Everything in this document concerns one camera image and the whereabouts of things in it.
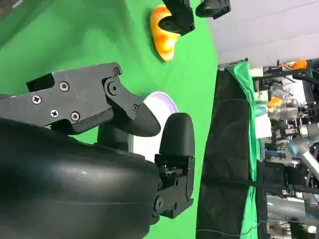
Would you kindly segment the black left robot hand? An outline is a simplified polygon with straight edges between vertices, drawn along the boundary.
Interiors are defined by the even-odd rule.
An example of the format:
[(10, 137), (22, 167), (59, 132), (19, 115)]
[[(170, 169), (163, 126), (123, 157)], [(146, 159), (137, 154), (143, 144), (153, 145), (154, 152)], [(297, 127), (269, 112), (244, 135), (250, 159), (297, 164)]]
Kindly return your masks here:
[(194, 16), (218, 19), (231, 11), (229, 0), (204, 0), (192, 10), (188, 0), (164, 0), (170, 16), (158, 23), (159, 28), (184, 36), (195, 30)]

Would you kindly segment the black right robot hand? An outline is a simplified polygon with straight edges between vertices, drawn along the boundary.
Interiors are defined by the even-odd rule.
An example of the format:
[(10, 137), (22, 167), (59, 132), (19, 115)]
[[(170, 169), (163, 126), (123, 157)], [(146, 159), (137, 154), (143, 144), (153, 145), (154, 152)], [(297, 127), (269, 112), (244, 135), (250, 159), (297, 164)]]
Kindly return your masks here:
[(191, 117), (161, 126), (121, 74), (61, 70), (1, 96), (1, 238), (141, 239), (192, 205)]

